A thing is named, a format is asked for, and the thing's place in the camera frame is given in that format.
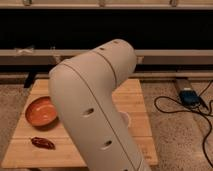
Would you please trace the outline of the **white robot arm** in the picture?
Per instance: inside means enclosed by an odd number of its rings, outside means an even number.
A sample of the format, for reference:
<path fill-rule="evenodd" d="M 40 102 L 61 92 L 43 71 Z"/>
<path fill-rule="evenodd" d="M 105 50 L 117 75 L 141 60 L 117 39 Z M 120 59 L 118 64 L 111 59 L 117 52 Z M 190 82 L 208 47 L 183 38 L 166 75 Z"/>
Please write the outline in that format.
<path fill-rule="evenodd" d="M 133 47 L 115 39 L 49 73 L 51 101 L 90 171 L 151 171 L 112 100 L 136 62 Z"/>

